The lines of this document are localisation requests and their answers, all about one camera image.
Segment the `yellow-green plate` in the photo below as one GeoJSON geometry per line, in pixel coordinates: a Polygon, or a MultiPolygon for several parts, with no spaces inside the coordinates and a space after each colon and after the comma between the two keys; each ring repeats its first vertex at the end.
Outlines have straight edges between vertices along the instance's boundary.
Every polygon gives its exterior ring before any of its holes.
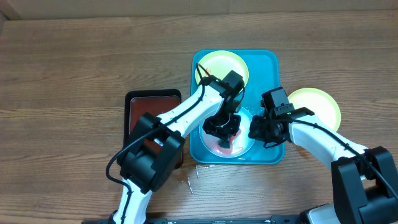
{"type": "Polygon", "coordinates": [[[288,100],[295,109],[306,107],[313,111],[332,130],[337,131],[340,127],[340,107],[325,91],[317,88],[301,88],[292,92],[288,100]]]}
{"type": "Polygon", "coordinates": [[[245,61],[236,53],[227,50],[216,50],[204,55],[198,63],[208,72],[201,68],[202,75],[208,77],[213,75],[220,80],[224,79],[230,71],[242,76],[244,86],[249,80],[249,70],[245,61]]]}

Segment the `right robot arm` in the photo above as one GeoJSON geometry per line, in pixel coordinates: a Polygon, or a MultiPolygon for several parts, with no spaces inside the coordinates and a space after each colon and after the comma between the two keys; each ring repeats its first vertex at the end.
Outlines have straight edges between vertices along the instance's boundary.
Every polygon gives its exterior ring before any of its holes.
{"type": "Polygon", "coordinates": [[[285,90],[262,94],[262,115],[248,136],[265,148],[291,142],[331,171],[333,202],[300,213],[297,223],[394,223],[397,221],[397,167],[384,147],[369,149],[323,124],[306,107],[294,108],[285,90]]]}

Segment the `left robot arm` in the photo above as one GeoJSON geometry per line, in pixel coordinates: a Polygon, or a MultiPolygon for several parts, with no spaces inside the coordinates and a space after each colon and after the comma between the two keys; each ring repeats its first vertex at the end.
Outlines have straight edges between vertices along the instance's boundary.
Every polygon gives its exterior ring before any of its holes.
{"type": "Polygon", "coordinates": [[[174,109],[154,116],[143,114],[123,148],[109,161],[117,163],[121,179],[107,178],[123,187],[119,208],[109,223],[144,223],[153,192],[169,178],[180,159],[187,135],[199,124],[205,132],[228,144],[239,130],[235,97],[244,89],[241,75],[203,77],[197,91],[174,109]]]}

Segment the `green orange sponge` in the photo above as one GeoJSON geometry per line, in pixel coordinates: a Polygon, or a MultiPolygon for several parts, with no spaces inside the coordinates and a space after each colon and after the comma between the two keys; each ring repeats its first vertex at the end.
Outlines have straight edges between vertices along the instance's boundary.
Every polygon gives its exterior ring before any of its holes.
{"type": "Polygon", "coordinates": [[[220,148],[229,149],[231,147],[231,143],[227,140],[220,139],[218,141],[218,145],[220,148]]]}

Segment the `light blue plate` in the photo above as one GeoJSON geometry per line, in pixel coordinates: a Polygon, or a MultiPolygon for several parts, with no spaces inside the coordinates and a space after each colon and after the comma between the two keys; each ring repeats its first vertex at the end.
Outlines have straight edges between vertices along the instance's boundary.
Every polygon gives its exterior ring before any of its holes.
{"type": "Polygon", "coordinates": [[[203,128],[200,128],[200,139],[212,154],[218,157],[234,158],[243,155],[254,144],[254,140],[248,137],[252,114],[247,109],[241,108],[237,115],[241,117],[239,130],[230,138],[228,148],[221,147],[220,139],[206,134],[203,128]]]}

